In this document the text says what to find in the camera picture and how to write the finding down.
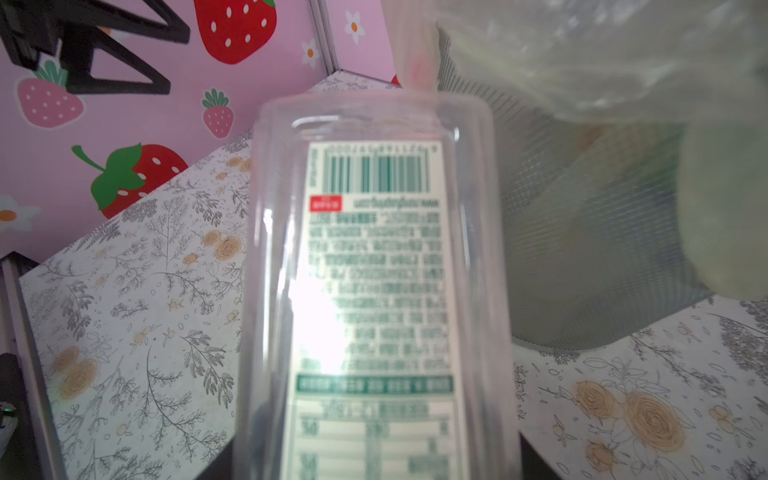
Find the grey mesh waste bin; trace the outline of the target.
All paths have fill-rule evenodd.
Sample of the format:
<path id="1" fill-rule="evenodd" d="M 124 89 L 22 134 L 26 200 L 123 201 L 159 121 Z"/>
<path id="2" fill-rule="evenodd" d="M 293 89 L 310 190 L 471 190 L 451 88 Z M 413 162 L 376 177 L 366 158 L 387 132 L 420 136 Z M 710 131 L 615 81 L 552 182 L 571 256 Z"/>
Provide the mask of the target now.
<path id="1" fill-rule="evenodd" d="M 608 345 L 706 298 L 681 244 L 677 124 L 560 120 L 472 79 L 439 36 L 438 86 L 490 107 L 515 342 Z"/>

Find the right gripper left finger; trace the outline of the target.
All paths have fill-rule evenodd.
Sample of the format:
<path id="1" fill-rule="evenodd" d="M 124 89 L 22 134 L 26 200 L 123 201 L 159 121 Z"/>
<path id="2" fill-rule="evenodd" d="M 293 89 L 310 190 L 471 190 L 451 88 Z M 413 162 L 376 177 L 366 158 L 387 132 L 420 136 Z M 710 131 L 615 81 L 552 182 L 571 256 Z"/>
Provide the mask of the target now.
<path id="1" fill-rule="evenodd" d="M 233 440 L 230 440 L 217 457 L 196 477 L 196 480 L 233 479 Z"/>

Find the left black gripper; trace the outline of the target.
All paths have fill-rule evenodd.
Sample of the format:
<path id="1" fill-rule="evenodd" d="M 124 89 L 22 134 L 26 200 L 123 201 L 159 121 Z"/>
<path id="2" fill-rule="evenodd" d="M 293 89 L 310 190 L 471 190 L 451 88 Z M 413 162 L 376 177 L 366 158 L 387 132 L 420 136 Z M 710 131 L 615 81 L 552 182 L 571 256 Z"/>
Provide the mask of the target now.
<path id="1" fill-rule="evenodd" d="M 190 28 L 164 1 L 144 1 L 160 21 L 105 1 L 1 1 L 1 39 L 10 61 L 36 71 L 42 54 L 59 54 L 66 90 L 78 95 L 168 95 L 171 82 L 98 27 L 187 44 Z M 130 79 L 104 76 L 98 60 L 130 70 Z"/>

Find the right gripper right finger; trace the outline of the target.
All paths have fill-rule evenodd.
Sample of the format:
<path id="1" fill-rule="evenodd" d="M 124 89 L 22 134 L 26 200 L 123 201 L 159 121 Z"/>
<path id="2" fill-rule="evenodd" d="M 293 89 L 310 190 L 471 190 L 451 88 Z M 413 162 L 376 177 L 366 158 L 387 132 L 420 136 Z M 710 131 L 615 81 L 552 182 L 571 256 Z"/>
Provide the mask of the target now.
<path id="1" fill-rule="evenodd" d="M 524 480 L 560 480 L 560 477 L 523 435 L 520 435 L 520 447 Z"/>

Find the clear bottle white green label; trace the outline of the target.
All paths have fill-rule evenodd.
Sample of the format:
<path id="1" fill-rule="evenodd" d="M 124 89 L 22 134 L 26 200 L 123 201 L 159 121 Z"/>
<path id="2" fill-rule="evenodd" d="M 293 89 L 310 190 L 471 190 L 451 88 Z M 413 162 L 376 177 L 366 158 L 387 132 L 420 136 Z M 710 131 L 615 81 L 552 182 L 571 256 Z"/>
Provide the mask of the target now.
<path id="1" fill-rule="evenodd" d="M 493 121 L 309 93 L 253 128 L 237 479 L 519 479 Z"/>

